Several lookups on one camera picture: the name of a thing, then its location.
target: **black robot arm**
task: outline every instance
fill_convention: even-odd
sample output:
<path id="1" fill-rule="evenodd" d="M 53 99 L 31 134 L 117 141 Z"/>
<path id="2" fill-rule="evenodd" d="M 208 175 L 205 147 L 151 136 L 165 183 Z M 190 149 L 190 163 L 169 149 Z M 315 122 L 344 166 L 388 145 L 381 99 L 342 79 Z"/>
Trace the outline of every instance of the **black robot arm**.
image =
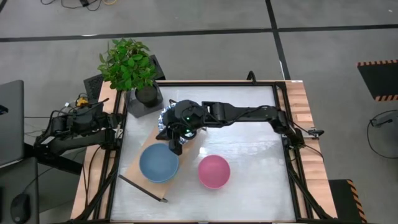
<path id="1" fill-rule="evenodd" d="M 103 112 L 103 102 L 51 116 L 47 129 L 35 140 L 36 153 L 59 156 L 70 149 L 96 144 L 108 149 L 116 147 L 113 129 L 121 122 L 122 115 Z"/>
<path id="2" fill-rule="evenodd" d="M 166 111 L 163 117 L 166 128 L 156 139 L 169 140 L 170 150 L 181 155 L 180 137 L 193 139 L 197 129 L 222 128 L 235 122 L 268 122 L 276 133 L 287 137 L 292 147 L 304 146 L 301 131 L 291 127 L 285 111 L 274 106 L 238 108 L 229 103 L 203 101 L 202 105 L 199 105 L 190 100 L 180 101 L 174 108 Z"/>

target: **bowl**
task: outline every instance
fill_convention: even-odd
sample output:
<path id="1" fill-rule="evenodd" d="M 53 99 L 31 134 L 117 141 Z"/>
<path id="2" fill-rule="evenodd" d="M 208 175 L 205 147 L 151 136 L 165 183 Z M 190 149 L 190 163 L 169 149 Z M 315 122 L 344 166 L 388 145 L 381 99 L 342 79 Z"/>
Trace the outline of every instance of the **bowl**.
<path id="1" fill-rule="evenodd" d="M 221 156 L 206 156 L 199 163 L 199 180 L 209 189 L 220 189 L 227 183 L 230 175 L 231 169 L 229 168 L 229 164 Z"/>
<path id="2" fill-rule="evenodd" d="M 178 156 L 166 144 L 153 144 L 142 152 L 139 168 L 153 183 L 164 183 L 174 177 L 178 170 Z"/>

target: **laptop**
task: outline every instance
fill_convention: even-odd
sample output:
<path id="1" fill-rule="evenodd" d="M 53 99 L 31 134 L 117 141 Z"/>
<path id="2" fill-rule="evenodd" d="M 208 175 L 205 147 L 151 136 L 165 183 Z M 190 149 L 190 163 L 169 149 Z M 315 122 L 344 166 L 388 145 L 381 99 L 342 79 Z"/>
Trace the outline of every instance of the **laptop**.
<path id="1" fill-rule="evenodd" d="M 24 158 L 24 82 L 0 85 L 0 168 Z"/>

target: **plant pot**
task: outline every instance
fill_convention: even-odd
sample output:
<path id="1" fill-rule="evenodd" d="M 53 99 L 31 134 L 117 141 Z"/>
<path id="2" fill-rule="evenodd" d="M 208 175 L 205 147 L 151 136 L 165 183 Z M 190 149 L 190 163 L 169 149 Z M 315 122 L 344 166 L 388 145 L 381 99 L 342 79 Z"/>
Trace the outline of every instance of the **plant pot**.
<path id="1" fill-rule="evenodd" d="M 145 86 L 141 90 L 135 90 L 136 99 L 148 108 L 159 105 L 163 98 L 159 86 L 154 82 L 153 86 Z"/>

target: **hazard tape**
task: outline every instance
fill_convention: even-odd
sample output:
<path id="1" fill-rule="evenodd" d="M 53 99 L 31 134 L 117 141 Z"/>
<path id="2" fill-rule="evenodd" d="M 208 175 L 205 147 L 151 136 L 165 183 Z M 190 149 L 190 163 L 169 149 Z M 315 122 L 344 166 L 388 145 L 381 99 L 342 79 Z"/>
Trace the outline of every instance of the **hazard tape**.
<path id="1" fill-rule="evenodd" d="M 354 182 L 352 180 L 347 180 L 347 183 L 351 186 L 351 191 L 353 193 L 354 201 L 356 203 L 356 207 L 358 209 L 359 216 L 361 217 L 361 221 L 362 221 L 362 223 L 367 223 L 368 221 L 366 220 L 366 216 L 365 216 L 365 212 L 363 211 L 362 204 L 359 201 L 358 192 L 356 191 Z"/>
<path id="2" fill-rule="evenodd" d="M 393 63 L 398 63 L 398 60 L 378 60 L 374 62 L 358 62 L 357 67 L 369 66 L 369 65 L 387 65 Z M 392 101 L 392 100 L 398 100 L 398 95 L 381 95 L 381 96 L 375 96 L 374 99 L 376 101 Z"/>

